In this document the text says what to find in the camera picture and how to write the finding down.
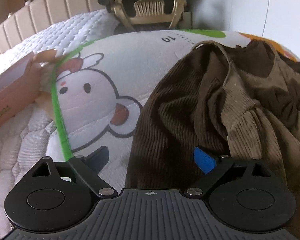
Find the brown corduroy polka dot garment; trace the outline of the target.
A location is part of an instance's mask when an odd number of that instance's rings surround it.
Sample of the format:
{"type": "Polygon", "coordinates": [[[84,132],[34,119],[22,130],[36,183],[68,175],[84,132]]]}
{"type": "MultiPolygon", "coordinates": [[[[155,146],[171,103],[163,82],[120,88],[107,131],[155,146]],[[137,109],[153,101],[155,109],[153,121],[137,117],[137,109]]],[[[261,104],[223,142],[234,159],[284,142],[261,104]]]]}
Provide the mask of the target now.
{"type": "Polygon", "coordinates": [[[153,90],[138,119],[125,186],[186,188],[196,146],[262,159],[300,193],[300,62],[252,40],[196,45],[153,90]]]}

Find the cartoon print play mat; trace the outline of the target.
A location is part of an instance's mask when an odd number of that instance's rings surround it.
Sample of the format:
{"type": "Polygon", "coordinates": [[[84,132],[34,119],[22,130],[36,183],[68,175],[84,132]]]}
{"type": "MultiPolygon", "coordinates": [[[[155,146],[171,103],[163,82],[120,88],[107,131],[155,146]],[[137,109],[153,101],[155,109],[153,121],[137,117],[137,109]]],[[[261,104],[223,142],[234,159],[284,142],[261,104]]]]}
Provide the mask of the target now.
{"type": "MultiPolygon", "coordinates": [[[[106,146],[109,160],[101,177],[117,190],[126,187],[138,119],[158,83],[202,42],[235,48],[245,47],[252,40],[261,39],[221,31],[145,31],[89,42],[70,52],[57,64],[52,85],[65,159],[89,155],[106,146]]],[[[279,45],[261,41],[297,62],[279,45]]]]}

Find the pink cardboard box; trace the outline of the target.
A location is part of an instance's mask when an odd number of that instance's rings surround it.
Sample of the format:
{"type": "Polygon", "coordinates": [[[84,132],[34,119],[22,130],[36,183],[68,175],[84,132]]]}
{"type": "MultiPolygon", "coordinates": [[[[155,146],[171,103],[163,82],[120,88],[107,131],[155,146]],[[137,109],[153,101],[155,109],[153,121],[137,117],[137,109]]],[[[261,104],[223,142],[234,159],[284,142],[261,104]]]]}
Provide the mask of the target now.
{"type": "Polygon", "coordinates": [[[33,58],[31,52],[0,74],[0,126],[39,94],[41,66],[33,58]]]}

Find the beige plastic chair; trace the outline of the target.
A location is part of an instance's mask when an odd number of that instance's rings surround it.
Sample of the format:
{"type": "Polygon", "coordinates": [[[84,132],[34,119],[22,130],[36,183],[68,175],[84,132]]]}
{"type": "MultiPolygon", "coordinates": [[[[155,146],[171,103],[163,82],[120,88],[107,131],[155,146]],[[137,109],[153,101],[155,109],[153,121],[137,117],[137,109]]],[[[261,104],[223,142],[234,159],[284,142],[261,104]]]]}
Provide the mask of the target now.
{"type": "Polygon", "coordinates": [[[135,31],[137,25],[168,24],[177,27],[187,6],[186,0],[98,0],[105,5],[128,31],[135,31]]]}

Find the beige padded headboard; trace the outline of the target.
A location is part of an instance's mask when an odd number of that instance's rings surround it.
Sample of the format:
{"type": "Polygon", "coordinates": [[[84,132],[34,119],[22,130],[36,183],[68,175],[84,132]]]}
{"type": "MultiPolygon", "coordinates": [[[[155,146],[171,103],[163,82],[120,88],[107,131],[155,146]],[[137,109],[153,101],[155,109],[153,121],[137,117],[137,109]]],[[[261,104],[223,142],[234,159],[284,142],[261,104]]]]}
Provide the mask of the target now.
{"type": "Polygon", "coordinates": [[[35,0],[0,24],[0,55],[55,23],[104,8],[98,0],[35,0]]]}

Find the white wardrobe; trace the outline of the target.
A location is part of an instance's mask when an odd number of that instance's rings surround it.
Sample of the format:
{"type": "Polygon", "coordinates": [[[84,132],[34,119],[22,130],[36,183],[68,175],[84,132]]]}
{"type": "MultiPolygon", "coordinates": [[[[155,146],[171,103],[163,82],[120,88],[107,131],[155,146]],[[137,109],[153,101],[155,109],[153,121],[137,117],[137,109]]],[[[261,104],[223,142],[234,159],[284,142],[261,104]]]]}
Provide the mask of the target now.
{"type": "Polygon", "coordinates": [[[193,26],[300,45],[300,0],[191,0],[193,26]]]}

